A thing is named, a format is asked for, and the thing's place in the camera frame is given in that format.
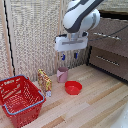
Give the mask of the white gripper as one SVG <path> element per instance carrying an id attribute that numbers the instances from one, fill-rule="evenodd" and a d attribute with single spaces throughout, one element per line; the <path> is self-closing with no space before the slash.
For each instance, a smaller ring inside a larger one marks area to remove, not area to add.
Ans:
<path id="1" fill-rule="evenodd" d="M 88 33 L 82 32 L 81 34 L 72 33 L 71 37 L 67 34 L 59 35 L 55 38 L 55 50 L 62 52 L 61 60 L 64 61 L 66 55 L 63 51 L 77 50 L 74 52 L 74 59 L 78 58 L 78 49 L 84 49 L 87 47 Z"/>

